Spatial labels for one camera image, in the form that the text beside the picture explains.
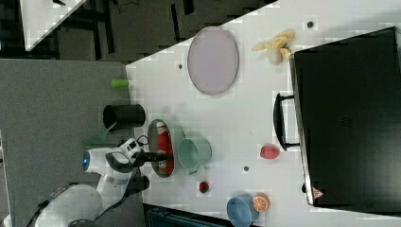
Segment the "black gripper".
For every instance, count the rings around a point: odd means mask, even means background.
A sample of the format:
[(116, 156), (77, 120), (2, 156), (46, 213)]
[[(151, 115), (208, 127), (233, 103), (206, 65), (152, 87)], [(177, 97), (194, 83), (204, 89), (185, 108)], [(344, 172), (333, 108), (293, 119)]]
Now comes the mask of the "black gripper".
[(165, 154), (165, 153), (153, 153), (153, 152), (144, 152), (143, 150), (139, 151), (139, 152), (135, 152), (131, 158), (133, 159), (133, 163), (132, 165), (134, 167), (139, 167), (142, 166), (144, 163), (146, 162), (162, 162), (162, 161), (166, 161), (166, 160), (173, 160), (174, 156), (169, 153), (169, 154)]

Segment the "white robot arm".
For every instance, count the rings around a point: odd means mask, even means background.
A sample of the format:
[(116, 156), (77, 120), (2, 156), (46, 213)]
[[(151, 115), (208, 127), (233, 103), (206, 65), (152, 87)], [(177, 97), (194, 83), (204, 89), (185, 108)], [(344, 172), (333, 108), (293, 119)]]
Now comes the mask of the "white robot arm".
[(149, 179), (134, 170), (146, 162), (171, 160), (170, 154), (141, 148), (92, 148), (84, 152), (83, 170), (99, 176), (95, 186), (70, 183), (52, 193), (38, 206), (27, 227), (72, 227), (94, 222), (129, 196), (149, 188)]

